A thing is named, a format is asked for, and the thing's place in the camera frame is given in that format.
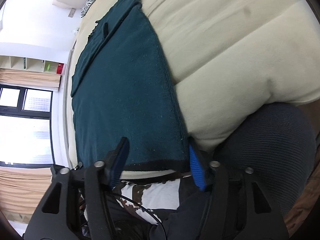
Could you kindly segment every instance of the person's leg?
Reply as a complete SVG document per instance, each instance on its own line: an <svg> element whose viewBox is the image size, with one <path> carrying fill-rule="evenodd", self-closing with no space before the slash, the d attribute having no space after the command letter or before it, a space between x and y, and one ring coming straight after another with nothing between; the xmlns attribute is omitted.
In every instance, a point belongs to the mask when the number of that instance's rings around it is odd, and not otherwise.
<svg viewBox="0 0 320 240"><path fill-rule="evenodd" d="M303 192L315 152L315 135L302 112L273 103L248 116L213 158L227 167L253 168L284 215Z"/></svg>

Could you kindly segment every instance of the teal cloth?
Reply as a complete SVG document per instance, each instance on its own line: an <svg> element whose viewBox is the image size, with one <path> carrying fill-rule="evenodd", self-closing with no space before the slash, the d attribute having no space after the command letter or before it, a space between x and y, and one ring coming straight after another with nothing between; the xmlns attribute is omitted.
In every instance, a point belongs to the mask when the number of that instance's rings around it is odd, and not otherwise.
<svg viewBox="0 0 320 240"><path fill-rule="evenodd" d="M130 141L126 170L189 171L187 132L167 63L141 0L118 0L88 37L72 77L78 161Z"/></svg>

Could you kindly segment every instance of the metal screw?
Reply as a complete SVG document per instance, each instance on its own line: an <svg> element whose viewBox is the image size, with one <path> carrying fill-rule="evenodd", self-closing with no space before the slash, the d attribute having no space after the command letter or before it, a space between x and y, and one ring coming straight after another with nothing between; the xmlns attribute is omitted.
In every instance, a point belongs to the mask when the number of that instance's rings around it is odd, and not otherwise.
<svg viewBox="0 0 320 240"><path fill-rule="evenodd" d="M246 173L248 174L252 174L254 172L254 169L253 168L250 168L250 167L247 167L245 170L244 170Z"/></svg>
<svg viewBox="0 0 320 240"><path fill-rule="evenodd" d="M212 161L209 163L209 165L213 168L218 168L218 167L220 167L220 162Z"/></svg>
<svg viewBox="0 0 320 240"><path fill-rule="evenodd" d="M60 170L60 174L68 174L69 173L69 168L62 168L61 170Z"/></svg>
<svg viewBox="0 0 320 240"><path fill-rule="evenodd" d="M94 166L96 168L100 168L100 167L104 166L104 162L103 161L97 161L97 162L94 163Z"/></svg>

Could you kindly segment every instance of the bed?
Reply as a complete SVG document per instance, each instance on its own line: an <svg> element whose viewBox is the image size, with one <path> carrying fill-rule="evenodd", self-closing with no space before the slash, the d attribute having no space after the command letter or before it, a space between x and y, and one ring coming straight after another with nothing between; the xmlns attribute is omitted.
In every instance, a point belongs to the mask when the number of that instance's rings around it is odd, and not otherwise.
<svg viewBox="0 0 320 240"><path fill-rule="evenodd" d="M71 77L96 25L117 0L96 0L81 22ZM199 146L212 151L265 103L320 98L320 25L306 0L142 0L178 102ZM77 164L71 97L69 156ZM125 171L124 179L173 171Z"/></svg>

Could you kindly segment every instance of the black window frame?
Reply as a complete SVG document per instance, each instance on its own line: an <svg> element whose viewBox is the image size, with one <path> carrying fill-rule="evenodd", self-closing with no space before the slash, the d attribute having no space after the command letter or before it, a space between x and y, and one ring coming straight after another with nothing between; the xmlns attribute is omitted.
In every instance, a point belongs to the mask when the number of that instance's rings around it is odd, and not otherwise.
<svg viewBox="0 0 320 240"><path fill-rule="evenodd" d="M31 119L49 120L52 162L53 162L53 164L55 164L54 153L53 153L53 144L52 144L52 130L51 130L51 112L52 112L53 92L52 91L48 91L48 90L41 90L41 89L34 89L34 88L26 88L26 87L20 87L20 86L10 86L10 85L2 85L2 84L0 84L0 96L1 96L3 88L17 89L17 90L20 90L20 92L19 92L17 107L0 106L0 115L12 116L12 117L22 117L22 118L31 118ZM50 111L49 112L23 110L25 97L26 97L26 94L27 94L26 92L27 92L28 89L51 92ZM12 168L39 169L39 168L50 168L52 166L52 164L24 164L24 163L5 164L5 162L0 161L0 166L1 167L12 167Z"/></svg>

